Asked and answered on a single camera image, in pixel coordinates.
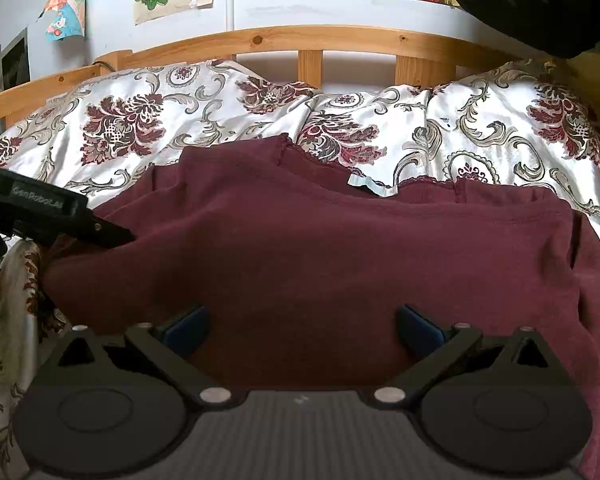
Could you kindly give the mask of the maroon knit garment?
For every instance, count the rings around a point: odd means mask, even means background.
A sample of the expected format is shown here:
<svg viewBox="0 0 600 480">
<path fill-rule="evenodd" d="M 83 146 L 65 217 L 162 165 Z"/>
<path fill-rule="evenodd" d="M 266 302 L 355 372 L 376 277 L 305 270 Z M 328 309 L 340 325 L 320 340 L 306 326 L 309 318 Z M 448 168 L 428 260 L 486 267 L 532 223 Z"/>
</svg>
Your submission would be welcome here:
<svg viewBox="0 0 600 480">
<path fill-rule="evenodd" d="M 547 188 L 422 178 L 379 198 L 272 136 L 186 148 L 96 212 L 134 240 L 50 251 L 42 289 L 71 323 L 115 334 L 204 306 L 196 367 L 227 387 L 291 389 L 405 370 L 404 304 L 490 335 L 529 325 L 583 390 L 583 469 L 600 479 L 600 239 Z"/>
</svg>

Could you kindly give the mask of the anime poster left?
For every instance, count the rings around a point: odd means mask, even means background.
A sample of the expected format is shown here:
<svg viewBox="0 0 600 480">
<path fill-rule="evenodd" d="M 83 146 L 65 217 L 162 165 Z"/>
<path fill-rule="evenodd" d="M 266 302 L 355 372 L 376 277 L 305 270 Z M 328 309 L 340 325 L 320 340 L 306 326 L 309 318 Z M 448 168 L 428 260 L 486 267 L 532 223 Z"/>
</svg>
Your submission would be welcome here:
<svg viewBox="0 0 600 480">
<path fill-rule="evenodd" d="M 48 41 L 85 37 L 86 0 L 47 0 L 38 17 L 50 12 L 55 17 L 45 31 Z"/>
</svg>

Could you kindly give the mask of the floral white bedspread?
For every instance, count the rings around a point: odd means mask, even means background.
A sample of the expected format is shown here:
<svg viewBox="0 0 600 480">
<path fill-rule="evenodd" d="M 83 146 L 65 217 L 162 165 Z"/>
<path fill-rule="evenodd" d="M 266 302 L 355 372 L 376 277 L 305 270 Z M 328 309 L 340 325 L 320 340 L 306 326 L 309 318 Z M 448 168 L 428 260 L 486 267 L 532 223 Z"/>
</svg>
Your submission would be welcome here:
<svg viewBox="0 0 600 480">
<path fill-rule="evenodd" d="M 586 214 L 600 238 L 600 115 L 549 62 L 340 94 L 274 84 L 220 60 L 122 70 L 8 128 L 0 167 L 98 206 L 186 148 L 279 134 L 383 186 L 418 178 L 544 186 Z"/>
</svg>

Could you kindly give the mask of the wooden bed frame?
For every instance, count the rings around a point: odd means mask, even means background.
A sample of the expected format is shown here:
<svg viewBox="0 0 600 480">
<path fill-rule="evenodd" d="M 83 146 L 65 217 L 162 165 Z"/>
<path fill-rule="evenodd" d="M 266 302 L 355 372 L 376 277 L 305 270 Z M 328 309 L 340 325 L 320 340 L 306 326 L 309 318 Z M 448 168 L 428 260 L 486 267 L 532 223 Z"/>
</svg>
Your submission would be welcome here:
<svg viewBox="0 0 600 480">
<path fill-rule="evenodd" d="M 317 88 L 323 82 L 325 51 L 393 55 L 394 82 L 435 86 L 452 80 L 458 68 L 471 73 L 493 70 L 515 55 L 480 44 L 424 32 L 351 25 L 274 26 L 221 32 L 134 52 L 114 51 L 94 64 L 67 70 L 0 92 L 0 120 L 7 125 L 26 117 L 52 96 L 87 79 L 129 68 L 178 62 L 197 63 L 236 55 L 296 51 L 297 78 Z"/>
</svg>

